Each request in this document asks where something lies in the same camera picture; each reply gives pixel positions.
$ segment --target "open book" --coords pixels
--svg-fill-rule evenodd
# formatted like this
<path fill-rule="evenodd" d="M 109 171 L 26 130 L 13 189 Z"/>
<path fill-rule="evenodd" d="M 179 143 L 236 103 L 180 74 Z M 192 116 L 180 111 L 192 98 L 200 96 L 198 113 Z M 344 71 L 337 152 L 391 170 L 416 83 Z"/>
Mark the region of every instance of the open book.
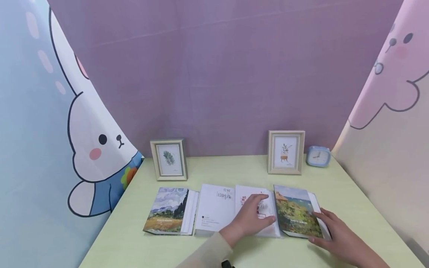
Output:
<path fill-rule="evenodd" d="M 201 186 L 195 235 L 210 236 L 231 223 L 243 203 L 251 194 L 264 193 L 269 197 L 262 200 L 257 208 L 259 218 L 275 215 L 273 192 L 264 188 L 236 185 L 235 188 L 203 184 Z M 274 223 L 256 236 L 281 237 L 278 224 Z"/>
<path fill-rule="evenodd" d="M 325 223 L 312 212 L 320 208 L 316 196 L 306 190 L 274 185 L 277 222 L 280 230 L 289 236 L 310 236 L 331 240 Z"/>
<path fill-rule="evenodd" d="M 192 235 L 198 192 L 161 187 L 143 231 L 154 235 Z"/>

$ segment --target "right hand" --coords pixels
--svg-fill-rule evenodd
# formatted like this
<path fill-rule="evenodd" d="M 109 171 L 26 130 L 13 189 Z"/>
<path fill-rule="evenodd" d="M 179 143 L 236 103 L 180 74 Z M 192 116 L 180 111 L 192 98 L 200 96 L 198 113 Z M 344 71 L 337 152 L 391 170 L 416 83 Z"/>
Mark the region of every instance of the right hand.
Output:
<path fill-rule="evenodd" d="M 336 255 L 348 264 L 360 268 L 388 268 L 389 266 L 359 236 L 335 214 L 323 208 L 322 213 L 313 214 L 321 219 L 329 228 L 332 241 L 310 237 L 308 240 Z"/>
<path fill-rule="evenodd" d="M 258 218 L 258 204 L 267 198 L 268 195 L 265 194 L 250 195 L 234 220 L 219 231 L 231 247 L 234 247 L 243 237 L 254 235 L 276 221 L 275 216 L 269 216 L 264 219 Z"/>

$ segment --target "light green table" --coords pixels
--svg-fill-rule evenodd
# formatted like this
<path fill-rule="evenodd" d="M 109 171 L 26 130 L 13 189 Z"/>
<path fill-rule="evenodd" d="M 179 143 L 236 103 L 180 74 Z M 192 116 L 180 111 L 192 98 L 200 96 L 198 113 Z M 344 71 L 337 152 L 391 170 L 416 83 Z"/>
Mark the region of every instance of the light green table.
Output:
<path fill-rule="evenodd" d="M 423 267 L 334 159 L 326 169 L 304 164 L 301 176 L 267 174 L 267 156 L 189 157 L 187 166 L 188 181 L 158 182 L 152 159 L 145 159 L 80 267 L 175 267 L 205 238 L 155 236 L 142 228 L 159 187 L 200 190 L 202 183 L 267 189 L 280 184 L 307 189 L 316 194 L 323 208 L 335 212 L 392 268 Z M 230 260 L 237 268 L 347 267 L 301 238 L 245 238 Z"/>

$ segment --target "purple wall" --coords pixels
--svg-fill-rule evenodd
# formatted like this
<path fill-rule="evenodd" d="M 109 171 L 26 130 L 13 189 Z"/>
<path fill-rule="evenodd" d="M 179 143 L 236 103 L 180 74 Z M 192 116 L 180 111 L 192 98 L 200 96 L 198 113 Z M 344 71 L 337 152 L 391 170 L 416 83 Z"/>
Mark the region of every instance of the purple wall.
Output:
<path fill-rule="evenodd" d="M 268 130 L 333 148 L 402 0 L 50 0 L 128 138 L 266 154 Z"/>

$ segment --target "picture frame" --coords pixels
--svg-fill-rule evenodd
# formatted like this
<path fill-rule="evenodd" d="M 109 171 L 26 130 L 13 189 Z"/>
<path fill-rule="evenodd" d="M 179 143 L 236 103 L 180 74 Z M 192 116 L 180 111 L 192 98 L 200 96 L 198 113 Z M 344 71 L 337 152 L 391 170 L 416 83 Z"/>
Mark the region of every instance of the picture frame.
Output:
<path fill-rule="evenodd" d="M 270 130 L 268 174 L 301 175 L 304 141 L 304 130 Z"/>
<path fill-rule="evenodd" d="M 151 140 L 157 181 L 187 181 L 184 139 Z"/>

